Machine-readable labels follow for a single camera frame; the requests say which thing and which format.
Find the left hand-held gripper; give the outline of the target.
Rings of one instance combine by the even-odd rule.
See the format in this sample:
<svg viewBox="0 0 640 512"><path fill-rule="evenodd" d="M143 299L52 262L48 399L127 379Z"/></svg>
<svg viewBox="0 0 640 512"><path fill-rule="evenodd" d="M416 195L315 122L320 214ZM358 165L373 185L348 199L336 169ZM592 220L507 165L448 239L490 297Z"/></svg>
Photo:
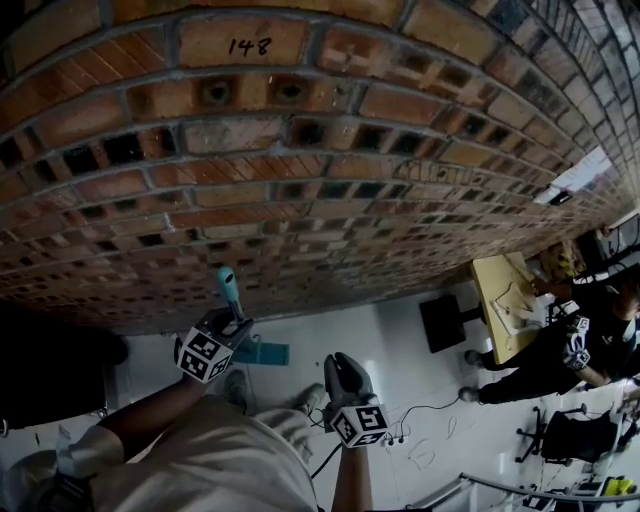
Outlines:
<svg viewBox="0 0 640 512"><path fill-rule="evenodd" d="M185 336L174 336L174 362L186 376L209 384L226 371L253 326L252 319L237 320L230 307L210 310Z"/></svg>

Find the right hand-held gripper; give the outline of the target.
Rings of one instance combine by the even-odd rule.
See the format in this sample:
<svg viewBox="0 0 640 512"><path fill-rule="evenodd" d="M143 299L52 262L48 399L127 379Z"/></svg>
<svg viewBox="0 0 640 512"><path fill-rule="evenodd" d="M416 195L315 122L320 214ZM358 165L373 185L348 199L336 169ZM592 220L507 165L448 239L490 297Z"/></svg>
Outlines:
<svg viewBox="0 0 640 512"><path fill-rule="evenodd" d="M343 352L324 360L329 402L323 409L326 432L337 434L344 448L374 445L387 434L389 422L367 371Z"/></svg>

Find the teal mop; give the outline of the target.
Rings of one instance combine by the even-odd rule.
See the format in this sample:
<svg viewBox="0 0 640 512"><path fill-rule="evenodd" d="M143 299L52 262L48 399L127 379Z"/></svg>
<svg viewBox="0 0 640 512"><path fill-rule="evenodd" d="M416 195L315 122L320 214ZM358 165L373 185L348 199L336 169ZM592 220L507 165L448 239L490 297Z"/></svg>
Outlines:
<svg viewBox="0 0 640 512"><path fill-rule="evenodd" d="M252 320L247 317L241 306L237 279L231 267L223 266L218 270L218 284L231 313L233 314L238 335L232 334L234 360L243 364L263 366L287 366L289 364L289 346L268 343L259 334L252 333Z"/></svg>

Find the person's right forearm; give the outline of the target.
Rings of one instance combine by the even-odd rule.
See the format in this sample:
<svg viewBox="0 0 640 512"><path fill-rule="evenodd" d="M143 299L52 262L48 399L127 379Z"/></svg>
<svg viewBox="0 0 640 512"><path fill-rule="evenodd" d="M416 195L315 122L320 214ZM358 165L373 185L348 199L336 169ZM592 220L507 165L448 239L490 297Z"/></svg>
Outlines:
<svg viewBox="0 0 640 512"><path fill-rule="evenodd" d="M343 449L331 512L368 512L372 509L367 448Z"/></svg>

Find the person's left forearm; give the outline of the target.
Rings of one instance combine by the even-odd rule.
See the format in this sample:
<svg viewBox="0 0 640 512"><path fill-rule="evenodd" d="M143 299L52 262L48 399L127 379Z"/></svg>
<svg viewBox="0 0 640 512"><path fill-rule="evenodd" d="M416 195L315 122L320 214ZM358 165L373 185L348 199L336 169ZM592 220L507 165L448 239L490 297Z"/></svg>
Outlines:
<svg viewBox="0 0 640 512"><path fill-rule="evenodd" d="M205 394L207 386L188 375L176 383L116 411L98 425L120 441L124 460L148 448Z"/></svg>

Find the person's right shoe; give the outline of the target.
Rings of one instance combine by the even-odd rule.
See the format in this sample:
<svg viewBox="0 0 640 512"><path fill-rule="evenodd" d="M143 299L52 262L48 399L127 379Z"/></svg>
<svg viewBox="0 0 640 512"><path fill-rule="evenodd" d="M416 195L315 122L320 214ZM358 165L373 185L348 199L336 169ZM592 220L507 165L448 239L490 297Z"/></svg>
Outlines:
<svg viewBox="0 0 640 512"><path fill-rule="evenodd" d="M315 383L297 397L293 408L305 416L309 416L322 403L325 395L325 387L320 383Z"/></svg>

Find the person's shoe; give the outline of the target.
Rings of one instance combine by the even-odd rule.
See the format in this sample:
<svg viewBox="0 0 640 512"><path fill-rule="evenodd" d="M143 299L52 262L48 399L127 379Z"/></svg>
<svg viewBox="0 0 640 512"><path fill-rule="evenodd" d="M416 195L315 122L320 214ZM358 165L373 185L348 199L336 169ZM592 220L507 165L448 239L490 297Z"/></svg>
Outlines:
<svg viewBox="0 0 640 512"><path fill-rule="evenodd" d="M309 416L322 403L325 395L325 387L320 383L315 383L297 397L293 408L305 416Z"/></svg>
<svg viewBox="0 0 640 512"><path fill-rule="evenodd" d="M232 370L224 382L225 399L242 414L247 412L247 378L245 374L239 370Z"/></svg>

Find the person's left shoe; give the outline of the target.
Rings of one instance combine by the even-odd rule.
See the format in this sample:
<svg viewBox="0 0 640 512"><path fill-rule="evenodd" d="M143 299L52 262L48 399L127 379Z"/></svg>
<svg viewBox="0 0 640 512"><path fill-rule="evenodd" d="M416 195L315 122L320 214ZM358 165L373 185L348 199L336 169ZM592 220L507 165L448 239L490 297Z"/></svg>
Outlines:
<svg viewBox="0 0 640 512"><path fill-rule="evenodd" d="M247 378L245 374L239 370L232 370L224 382L225 399L242 414L247 412Z"/></svg>

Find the person's beige trousers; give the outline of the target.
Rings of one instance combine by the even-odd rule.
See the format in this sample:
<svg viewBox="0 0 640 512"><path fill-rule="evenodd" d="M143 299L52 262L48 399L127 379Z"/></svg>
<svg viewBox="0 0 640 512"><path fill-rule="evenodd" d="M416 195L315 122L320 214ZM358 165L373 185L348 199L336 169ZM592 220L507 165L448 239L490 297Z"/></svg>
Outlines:
<svg viewBox="0 0 640 512"><path fill-rule="evenodd" d="M292 409L278 408L250 415L279 434L301 457L305 464L313 454L309 445L311 422L309 415L318 403L314 398L300 398Z"/></svg>

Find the black table base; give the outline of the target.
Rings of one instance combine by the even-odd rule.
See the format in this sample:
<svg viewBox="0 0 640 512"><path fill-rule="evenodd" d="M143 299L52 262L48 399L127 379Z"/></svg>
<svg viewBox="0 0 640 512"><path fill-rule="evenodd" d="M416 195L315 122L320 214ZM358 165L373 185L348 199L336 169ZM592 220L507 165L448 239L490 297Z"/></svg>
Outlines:
<svg viewBox="0 0 640 512"><path fill-rule="evenodd" d="M464 325L474 320L485 321L482 306L462 311L454 295L419 304L428 346L432 354L442 352L466 341Z"/></svg>

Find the person's beige shirt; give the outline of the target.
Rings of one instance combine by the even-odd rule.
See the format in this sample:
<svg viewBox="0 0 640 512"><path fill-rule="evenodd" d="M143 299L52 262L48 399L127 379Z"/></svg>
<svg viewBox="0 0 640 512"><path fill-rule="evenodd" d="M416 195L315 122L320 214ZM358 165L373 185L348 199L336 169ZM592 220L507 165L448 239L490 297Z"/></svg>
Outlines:
<svg viewBox="0 0 640 512"><path fill-rule="evenodd" d="M276 432L205 396L137 462L95 425L75 443L33 453L3 478L10 512L35 512L56 475L88 486L94 512L318 512L307 464Z"/></svg>

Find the black wheeled cart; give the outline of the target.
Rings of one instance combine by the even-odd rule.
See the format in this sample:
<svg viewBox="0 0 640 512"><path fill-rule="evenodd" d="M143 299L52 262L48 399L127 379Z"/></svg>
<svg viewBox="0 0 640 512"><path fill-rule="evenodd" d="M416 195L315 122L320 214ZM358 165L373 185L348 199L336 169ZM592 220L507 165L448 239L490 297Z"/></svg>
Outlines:
<svg viewBox="0 0 640 512"><path fill-rule="evenodd" d="M0 302L0 436L104 411L105 371L127 357L114 333Z"/></svg>

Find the yellow wooden table top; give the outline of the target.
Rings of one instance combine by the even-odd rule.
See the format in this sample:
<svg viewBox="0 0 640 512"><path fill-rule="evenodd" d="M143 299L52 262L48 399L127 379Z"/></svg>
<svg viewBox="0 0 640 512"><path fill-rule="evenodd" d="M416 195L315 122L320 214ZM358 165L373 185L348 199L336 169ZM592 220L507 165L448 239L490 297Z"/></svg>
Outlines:
<svg viewBox="0 0 640 512"><path fill-rule="evenodd" d="M537 332L546 325L546 306L531 286L534 274L526 268L520 252L474 259L471 269L491 339L494 359L497 364L504 364L528 346ZM536 310L533 324L515 332L509 332L504 328L490 305L512 281L516 282L523 294L535 303Z"/></svg>

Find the grey metal railing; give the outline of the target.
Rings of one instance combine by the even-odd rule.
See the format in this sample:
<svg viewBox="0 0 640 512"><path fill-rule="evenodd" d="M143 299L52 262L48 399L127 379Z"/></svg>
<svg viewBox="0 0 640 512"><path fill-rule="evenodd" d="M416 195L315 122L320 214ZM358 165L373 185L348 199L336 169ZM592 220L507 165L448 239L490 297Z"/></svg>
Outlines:
<svg viewBox="0 0 640 512"><path fill-rule="evenodd" d="M640 512L640 491L607 495L611 478L542 491L461 474L401 512Z"/></svg>

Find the black office chair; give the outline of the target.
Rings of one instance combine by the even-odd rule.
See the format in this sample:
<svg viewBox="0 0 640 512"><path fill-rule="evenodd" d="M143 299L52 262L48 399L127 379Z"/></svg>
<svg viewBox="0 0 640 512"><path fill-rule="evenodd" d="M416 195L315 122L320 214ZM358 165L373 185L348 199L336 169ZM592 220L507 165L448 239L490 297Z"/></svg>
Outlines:
<svg viewBox="0 0 640 512"><path fill-rule="evenodd" d="M533 407L532 412L534 431L516 431L518 436L530 440L526 451L515 457L517 464L524 463L531 455L540 456L545 463L566 467L574 460L595 464L614 450L621 435L622 418L615 419L609 411L584 420L572 418L574 414L588 415L585 404L556 411L549 420L538 406Z"/></svg>

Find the brown cardboard box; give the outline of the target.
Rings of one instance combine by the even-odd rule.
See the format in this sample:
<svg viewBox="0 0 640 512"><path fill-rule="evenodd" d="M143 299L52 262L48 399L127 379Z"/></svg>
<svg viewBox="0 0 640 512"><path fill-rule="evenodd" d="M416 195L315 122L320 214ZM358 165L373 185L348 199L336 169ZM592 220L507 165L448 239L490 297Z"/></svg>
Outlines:
<svg viewBox="0 0 640 512"><path fill-rule="evenodd" d="M586 264L577 244L573 240L558 242L539 253L546 275L552 282L573 279L586 270Z"/></svg>

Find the large white paper sheet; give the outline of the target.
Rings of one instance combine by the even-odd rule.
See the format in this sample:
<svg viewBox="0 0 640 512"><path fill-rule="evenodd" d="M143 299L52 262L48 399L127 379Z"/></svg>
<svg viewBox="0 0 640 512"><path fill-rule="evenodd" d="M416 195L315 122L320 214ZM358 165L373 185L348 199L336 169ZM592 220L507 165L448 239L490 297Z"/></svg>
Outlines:
<svg viewBox="0 0 640 512"><path fill-rule="evenodd" d="M608 155L601 146L598 146L573 167L560 174L551 182L551 186L561 191L575 193L611 167L612 162Z"/></svg>

